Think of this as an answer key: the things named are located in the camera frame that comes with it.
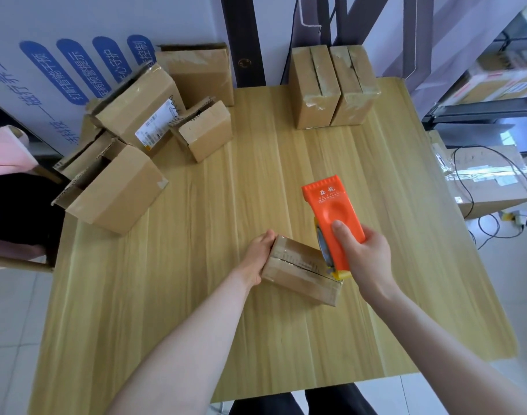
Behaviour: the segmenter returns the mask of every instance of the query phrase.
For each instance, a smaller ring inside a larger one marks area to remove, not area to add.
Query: white tile floor
[[[493,221],[483,219],[493,230]],[[477,222],[468,223],[479,244],[486,239]],[[502,223],[500,235],[515,228]],[[515,329],[520,346],[516,359],[497,361],[493,366],[527,391],[527,229],[510,240],[493,239],[479,254],[493,286]],[[39,344],[50,295],[51,275],[0,271],[0,415],[24,415],[31,394]],[[445,409],[420,374],[395,376],[357,384],[379,415],[440,415]],[[308,413],[303,391],[294,392]],[[225,403],[225,412],[231,402]]]

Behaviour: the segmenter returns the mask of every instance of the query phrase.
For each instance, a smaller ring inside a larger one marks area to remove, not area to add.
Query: right hand
[[[373,307],[400,291],[392,276],[390,246],[381,233],[361,225],[365,242],[360,244],[340,220],[333,222],[332,227],[348,258],[352,277],[366,302]]]

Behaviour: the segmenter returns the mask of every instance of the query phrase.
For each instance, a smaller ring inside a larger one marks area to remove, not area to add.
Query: black pants
[[[305,391],[309,415],[377,415],[353,383]],[[291,393],[240,399],[229,415],[303,415]]]

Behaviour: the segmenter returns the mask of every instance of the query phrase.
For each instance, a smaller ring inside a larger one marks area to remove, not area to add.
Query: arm
[[[205,414],[274,240],[267,230],[250,243],[240,265],[133,372],[108,414]]]
[[[360,293],[392,331],[449,413],[527,414],[527,394],[460,344],[400,290],[385,237],[364,227],[357,243],[340,221],[333,231]]]

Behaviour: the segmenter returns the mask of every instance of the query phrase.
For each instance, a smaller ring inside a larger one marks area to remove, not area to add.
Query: wooden table
[[[233,141],[201,164],[170,141],[154,160],[169,185],[128,235],[67,216],[30,413],[102,413],[268,227],[316,247],[300,187],[333,174],[361,221],[389,239],[409,297],[482,358],[514,356],[405,86],[383,78],[380,87],[364,125],[307,131],[293,129],[286,87],[236,90]],[[213,401],[414,371],[353,281],[336,308],[263,284],[246,302]]]

